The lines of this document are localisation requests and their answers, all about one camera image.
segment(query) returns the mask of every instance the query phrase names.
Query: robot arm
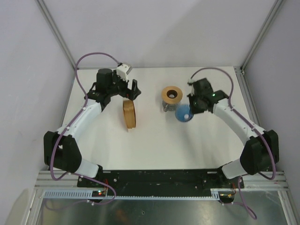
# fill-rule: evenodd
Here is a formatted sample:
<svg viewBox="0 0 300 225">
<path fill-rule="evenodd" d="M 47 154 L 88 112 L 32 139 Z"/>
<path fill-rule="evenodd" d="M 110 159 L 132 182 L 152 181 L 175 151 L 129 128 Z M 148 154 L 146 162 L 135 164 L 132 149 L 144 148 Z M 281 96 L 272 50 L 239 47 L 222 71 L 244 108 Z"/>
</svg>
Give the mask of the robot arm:
<svg viewBox="0 0 300 225">
<path fill-rule="evenodd" d="M 221 167 L 228 179 L 255 174 L 269 166 L 271 160 L 258 134 L 249 127 L 229 106 L 228 96 L 221 90 L 213 91 L 206 78 L 189 83 L 192 86 L 188 95 L 192 114 L 209 111 L 222 119 L 240 138 L 244 145 L 241 157 Z M 248 120 L 254 128 L 266 139 L 275 163 L 279 161 L 278 135 L 273 130 L 265 131 L 262 127 Z"/>
<path fill-rule="evenodd" d="M 128 88 L 127 75 L 131 69 L 131 66 L 128 64 L 119 64 L 116 70 L 98 70 L 97 81 L 93 83 L 90 91 L 87 93 L 88 102 L 84 108 L 81 108 L 83 110 L 82 113 L 73 121 L 70 127 L 67 127 L 68 122 L 56 132 L 48 131 L 45 134 L 44 160 L 47 165 L 50 165 L 52 151 L 58 137 L 67 128 L 58 145 L 54 167 L 91 178 L 96 177 L 99 170 L 102 171 L 101 166 L 82 159 L 77 141 L 82 132 L 110 103 L 112 96 L 120 95 L 124 98 L 135 100 L 141 94 L 136 80 L 132 81 L 132 88 Z"/>
</svg>

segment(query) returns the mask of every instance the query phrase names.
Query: black mounting plate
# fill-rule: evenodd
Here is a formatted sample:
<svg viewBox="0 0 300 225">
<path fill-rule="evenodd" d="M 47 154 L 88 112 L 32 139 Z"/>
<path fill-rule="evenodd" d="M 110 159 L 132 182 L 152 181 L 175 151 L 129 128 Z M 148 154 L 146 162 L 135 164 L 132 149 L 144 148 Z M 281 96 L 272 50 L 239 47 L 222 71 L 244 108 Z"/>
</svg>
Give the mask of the black mounting plate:
<svg viewBox="0 0 300 225">
<path fill-rule="evenodd" d="M 238 178 L 219 176 L 218 169 L 192 170 L 112 170 L 103 171 L 98 179 L 112 186 L 120 196 L 200 197 L 211 196 L 211 188 L 237 187 Z M 102 188 L 88 179 L 79 178 L 79 188 Z"/>
</svg>

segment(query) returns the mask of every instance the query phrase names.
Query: white wall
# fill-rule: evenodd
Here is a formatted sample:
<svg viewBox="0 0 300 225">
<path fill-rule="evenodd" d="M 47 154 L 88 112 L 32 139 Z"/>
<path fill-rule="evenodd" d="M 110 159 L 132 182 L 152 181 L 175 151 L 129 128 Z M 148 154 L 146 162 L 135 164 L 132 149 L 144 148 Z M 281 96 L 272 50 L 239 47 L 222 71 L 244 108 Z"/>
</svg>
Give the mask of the white wall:
<svg viewBox="0 0 300 225">
<path fill-rule="evenodd" d="M 237 66 L 275 0 L 45 0 L 73 57 L 134 67 Z M 114 66 L 106 57 L 81 67 Z"/>
<path fill-rule="evenodd" d="M 300 210 L 300 1 L 288 0 L 246 69 L 264 127 L 279 135 L 279 167 Z"/>
<path fill-rule="evenodd" d="M 43 135 L 60 125 L 73 72 L 33 0 L 0 3 L 0 224 L 44 166 Z"/>
</svg>

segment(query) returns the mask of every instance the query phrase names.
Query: blue ball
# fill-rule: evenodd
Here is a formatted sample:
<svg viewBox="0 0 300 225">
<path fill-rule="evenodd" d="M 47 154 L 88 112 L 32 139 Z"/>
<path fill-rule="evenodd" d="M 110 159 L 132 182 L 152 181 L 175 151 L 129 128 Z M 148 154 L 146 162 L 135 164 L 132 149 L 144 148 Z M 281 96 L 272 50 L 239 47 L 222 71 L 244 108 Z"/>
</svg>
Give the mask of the blue ball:
<svg viewBox="0 0 300 225">
<path fill-rule="evenodd" d="M 190 107 L 187 104 L 183 104 L 177 107 L 175 111 L 175 117 L 180 122 L 188 122 L 193 118 L 193 114 L 191 113 Z"/>
</svg>

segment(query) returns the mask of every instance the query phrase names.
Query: wooden ring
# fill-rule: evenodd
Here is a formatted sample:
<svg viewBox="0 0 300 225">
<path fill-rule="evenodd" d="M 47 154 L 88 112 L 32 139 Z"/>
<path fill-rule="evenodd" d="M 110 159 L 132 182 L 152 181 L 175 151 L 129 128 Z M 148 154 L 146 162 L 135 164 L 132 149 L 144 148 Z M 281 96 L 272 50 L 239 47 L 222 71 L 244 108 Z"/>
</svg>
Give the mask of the wooden ring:
<svg viewBox="0 0 300 225">
<path fill-rule="evenodd" d="M 123 101 L 123 113 L 125 123 L 128 129 L 135 128 L 136 121 L 135 121 L 135 105 L 131 100 Z"/>
<path fill-rule="evenodd" d="M 182 91 L 176 86 L 165 87 L 161 92 L 161 98 L 170 105 L 179 103 L 182 100 Z"/>
</svg>

